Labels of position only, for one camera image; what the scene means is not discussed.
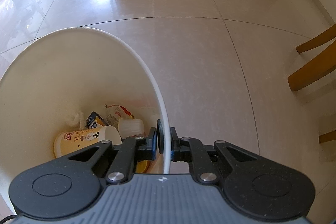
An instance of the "tile floor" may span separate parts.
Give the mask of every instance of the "tile floor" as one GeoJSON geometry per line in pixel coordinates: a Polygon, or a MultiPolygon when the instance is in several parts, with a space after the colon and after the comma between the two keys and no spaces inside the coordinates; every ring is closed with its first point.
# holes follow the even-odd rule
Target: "tile floor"
{"type": "Polygon", "coordinates": [[[287,83],[321,51],[295,46],[329,27],[311,0],[0,0],[0,18],[1,76],[52,31],[110,32],[151,69],[180,136],[224,139],[304,172],[316,188],[309,218],[336,216],[336,144],[318,144],[336,128],[336,74],[295,93],[287,83]]]}

